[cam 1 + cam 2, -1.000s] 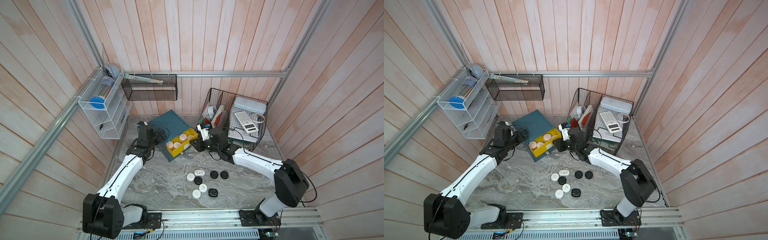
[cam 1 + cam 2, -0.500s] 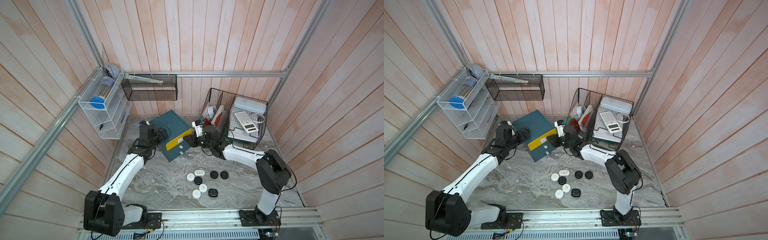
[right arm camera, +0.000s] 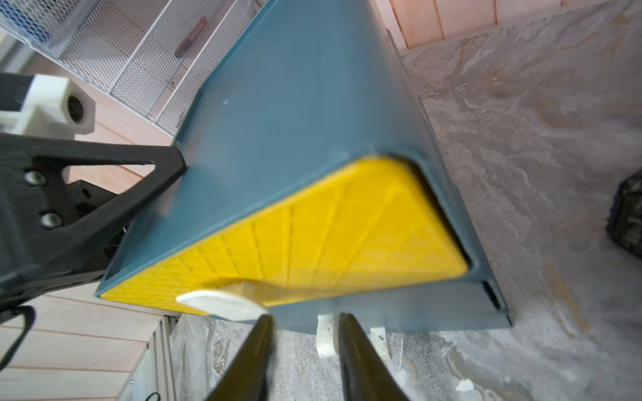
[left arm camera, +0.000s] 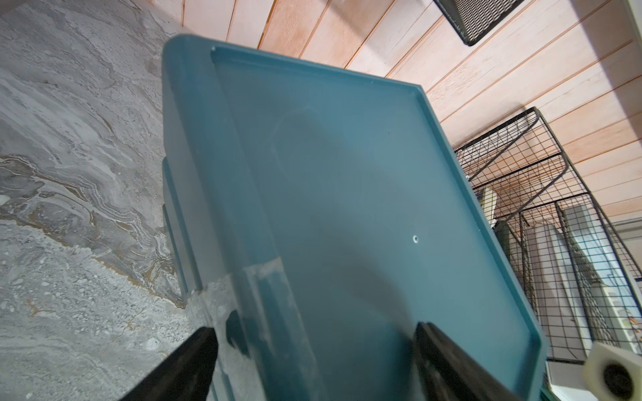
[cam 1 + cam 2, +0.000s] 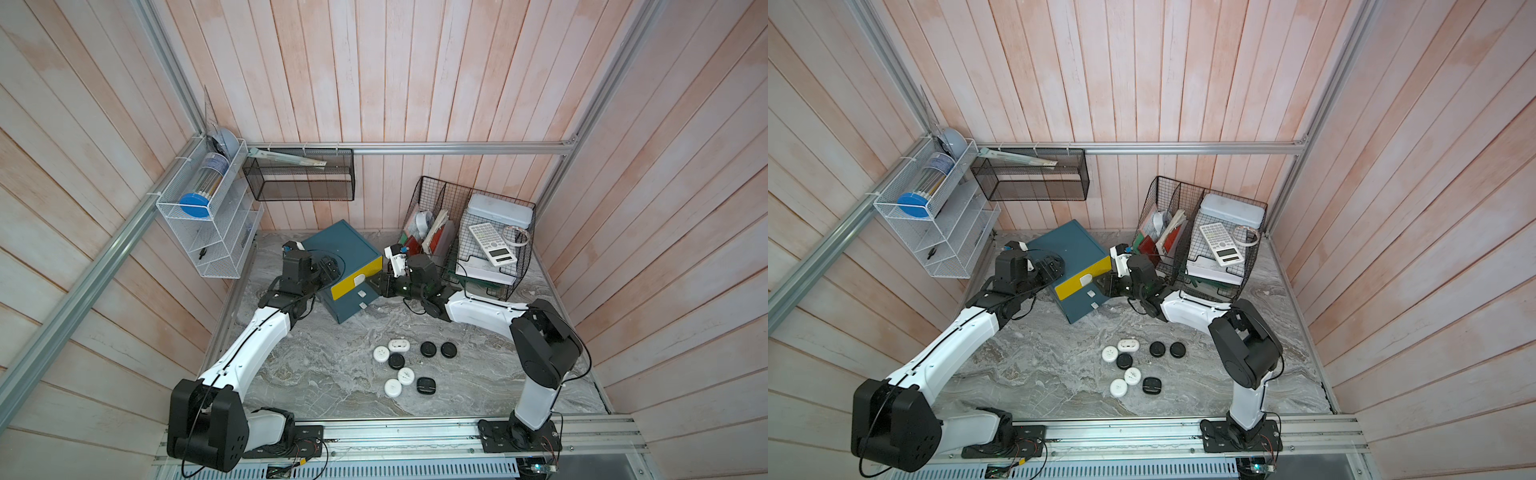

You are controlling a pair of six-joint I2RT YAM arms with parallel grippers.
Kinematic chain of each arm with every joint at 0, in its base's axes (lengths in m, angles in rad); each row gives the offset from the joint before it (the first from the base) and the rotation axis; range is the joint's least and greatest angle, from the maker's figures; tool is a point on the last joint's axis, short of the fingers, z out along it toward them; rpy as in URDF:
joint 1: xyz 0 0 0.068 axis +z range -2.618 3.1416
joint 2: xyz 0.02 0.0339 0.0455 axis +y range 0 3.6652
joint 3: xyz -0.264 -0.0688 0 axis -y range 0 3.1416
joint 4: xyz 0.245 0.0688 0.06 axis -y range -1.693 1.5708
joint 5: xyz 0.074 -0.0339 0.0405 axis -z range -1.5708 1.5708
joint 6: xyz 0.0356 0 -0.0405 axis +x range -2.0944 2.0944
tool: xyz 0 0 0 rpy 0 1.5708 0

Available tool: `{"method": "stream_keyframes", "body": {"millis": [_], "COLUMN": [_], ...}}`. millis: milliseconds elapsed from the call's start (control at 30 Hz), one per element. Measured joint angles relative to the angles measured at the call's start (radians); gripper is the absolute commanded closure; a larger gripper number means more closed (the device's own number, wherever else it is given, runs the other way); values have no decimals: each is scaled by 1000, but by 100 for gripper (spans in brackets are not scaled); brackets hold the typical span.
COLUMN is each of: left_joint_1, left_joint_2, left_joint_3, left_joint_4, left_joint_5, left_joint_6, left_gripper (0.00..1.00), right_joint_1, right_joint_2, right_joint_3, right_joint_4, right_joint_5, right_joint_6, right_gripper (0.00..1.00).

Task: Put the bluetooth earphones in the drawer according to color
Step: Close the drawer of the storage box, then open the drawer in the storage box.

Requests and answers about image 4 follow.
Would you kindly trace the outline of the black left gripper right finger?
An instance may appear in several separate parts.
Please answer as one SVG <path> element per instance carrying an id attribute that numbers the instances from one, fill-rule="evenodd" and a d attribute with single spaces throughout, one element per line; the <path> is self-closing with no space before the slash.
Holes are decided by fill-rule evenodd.
<path id="1" fill-rule="evenodd" d="M 435 324 L 420 322 L 414 361 L 427 400 L 519 400 Z"/>

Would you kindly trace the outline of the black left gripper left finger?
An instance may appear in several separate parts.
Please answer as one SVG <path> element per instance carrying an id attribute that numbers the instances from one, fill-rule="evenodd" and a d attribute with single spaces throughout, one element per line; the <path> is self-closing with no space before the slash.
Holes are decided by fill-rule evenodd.
<path id="1" fill-rule="evenodd" d="M 215 329 L 200 327 L 123 400 L 205 400 L 218 356 Z"/>

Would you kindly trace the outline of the teal drawer cabinet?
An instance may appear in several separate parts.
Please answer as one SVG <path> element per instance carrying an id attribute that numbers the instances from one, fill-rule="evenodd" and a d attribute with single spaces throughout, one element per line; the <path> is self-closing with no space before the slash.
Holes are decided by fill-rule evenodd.
<path id="1" fill-rule="evenodd" d="M 421 400 L 431 322 L 524 400 L 547 340 L 416 86 L 182 34 L 163 217 L 211 400 Z"/>

